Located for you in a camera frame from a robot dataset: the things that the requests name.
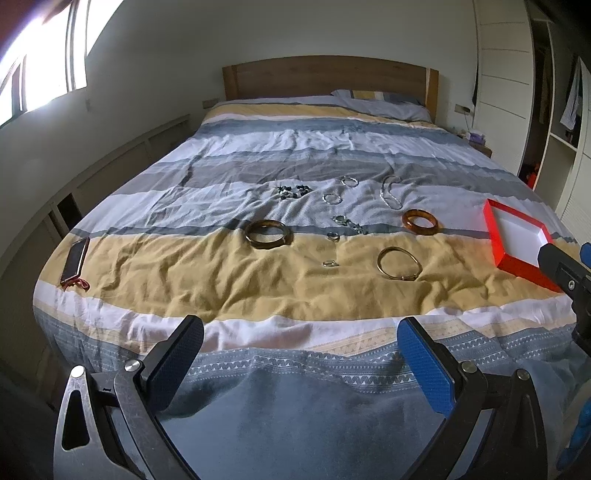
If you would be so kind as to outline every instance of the blue glove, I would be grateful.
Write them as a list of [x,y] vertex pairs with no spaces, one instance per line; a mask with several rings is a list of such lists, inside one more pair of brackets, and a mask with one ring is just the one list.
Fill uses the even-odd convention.
[[591,244],[586,243],[581,247],[581,262],[591,268]]
[[574,429],[573,435],[570,438],[570,443],[565,448],[556,462],[556,469],[562,471],[567,468],[577,455],[579,450],[585,445],[589,437],[591,436],[591,399],[587,400],[587,403],[583,406],[581,413],[579,414],[579,422]]

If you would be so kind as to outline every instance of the bracelet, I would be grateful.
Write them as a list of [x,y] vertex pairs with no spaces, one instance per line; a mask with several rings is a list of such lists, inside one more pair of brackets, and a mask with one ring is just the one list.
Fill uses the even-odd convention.
[[[384,258],[384,256],[388,253],[388,252],[393,252],[393,251],[397,251],[397,252],[402,252],[407,254],[410,258],[412,258],[414,260],[414,262],[417,264],[418,267],[418,272],[415,273],[414,275],[400,275],[398,277],[394,277],[393,275],[390,275],[388,273],[386,273],[384,271],[384,269],[382,268],[382,259]],[[384,248],[379,254],[378,254],[378,259],[376,260],[376,265],[378,266],[378,270],[380,270],[381,273],[383,273],[384,275],[386,275],[388,278],[390,278],[391,280],[404,280],[404,281],[413,281],[416,280],[418,278],[418,276],[421,274],[421,272],[423,271],[423,266],[421,265],[421,262],[419,262],[416,257],[409,252],[408,250],[405,250],[404,248],[401,247],[386,247]]]
[[[412,218],[416,217],[429,220],[429,222],[431,222],[433,226],[418,226],[411,220]],[[435,235],[439,231],[439,222],[433,215],[431,215],[431,213],[426,212],[425,210],[407,210],[406,212],[404,212],[404,215],[402,216],[402,222],[404,223],[404,226],[406,228],[408,228],[411,232],[416,233],[417,235]]]
[[[265,227],[276,227],[281,230],[283,236],[277,240],[273,240],[272,242],[259,242],[251,237],[254,230]],[[291,243],[291,240],[293,239],[293,234],[291,233],[289,227],[286,227],[283,223],[278,222],[277,220],[265,219],[257,220],[256,222],[250,223],[244,229],[244,238],[246,238],[248,243],[250,243],[253,246],[253,248],[269,250],[271,248],[280,247],[281,245],[287,245]]]

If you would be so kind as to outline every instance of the red box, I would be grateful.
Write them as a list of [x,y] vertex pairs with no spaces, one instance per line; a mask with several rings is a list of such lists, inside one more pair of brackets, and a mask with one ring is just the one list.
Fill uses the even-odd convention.
[[538,266],[540,248],[553,243],[542,222],[491,199],[484,204],[484,218],[498,268],[541,287],[562,292]]

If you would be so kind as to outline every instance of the smartphone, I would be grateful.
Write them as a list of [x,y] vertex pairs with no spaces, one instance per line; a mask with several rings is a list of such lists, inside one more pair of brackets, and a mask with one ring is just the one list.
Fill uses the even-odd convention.
[[61,273],[60,285],[62,287],[68,286],[80,278],[82,264],[84,263],[84,257],[86,256],[89,243],[90,238],[85,237],[74,242],[70,247],[68,257],[66,258],[66,264],[64,265],[64,271]]

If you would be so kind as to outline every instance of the silver ring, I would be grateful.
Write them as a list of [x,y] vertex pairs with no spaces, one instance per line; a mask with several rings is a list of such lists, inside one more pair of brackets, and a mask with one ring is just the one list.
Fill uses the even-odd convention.
[[[389,183],[388,183],[388,189],[386,190],[385,186],[386,186],[386,181],[388,179],[392,179]],[[388,205],[392,210],[400,210],[402,208],[402,202],[400,200],[398,200],[394,195],[392,195],[392,193],[390,192],[390,187],[392,186],[393,183],[398,183],[400,181],[400,177],[397,177],[396,175],[388,175],[386,178],[383,179],[382,181],[382,187],[379,190],[379,196],[382,198],[382,200],[384,201],[384,203],[386,205]],[[396,201],[396,203],[398,204],[398,206],[392,206],[388,203],[388,201],[385,198],[386,192],[388,193],[388,195],[390,195],[392,197],[392,199],[394,201]]]
[[343,176],[340,178],[340,182],[341,182],[343,185],[345,185],[346,187],[351,187],[351,188],[354,188],[354,187],[356,187],[357,185],[359,185],[359,180],[357,180],[357,179],[355,179],[355,178],[353,178],[353,177],[350,177],[350,176],[348,176],[348,175],[343,175]]
[[338,205],[339,203],[341,203],[343,201],[341,196],[337,195],[336,193],[325,193],[322,196],[322,200],[324,200],[324,202],[328,203],[329,205]]
[[[390,274],[386,273],[384,271],[384,269],[382,268],[382,259],[384,258],[384,255],[386,255],[388,252],[392,252],[392,251],[397,251],[397,252],[405,253],[410,258],[412,258],[414,260],[414,262],[417,264],[418,272],[415,273],[414,275],[400,275],[400,276],[397,276],[397,277],[394,277],[393,275],[390,275]],[[391,280],[413,281],[413,280],[416,280],[418,278],[418,276],[421,274],[421,272],[423,271],[423,266],[416,259],[416,257],[411,252],[409,252],[408,250],[405,250],[404,248],[401,248],[401,247],[386,247],[386,248],[384,248],[378,254],[378,259],[376,260],[376,265],[378,266],[378,270],[380,270],[381,273],[383,273],[384,275],[386,275]]]

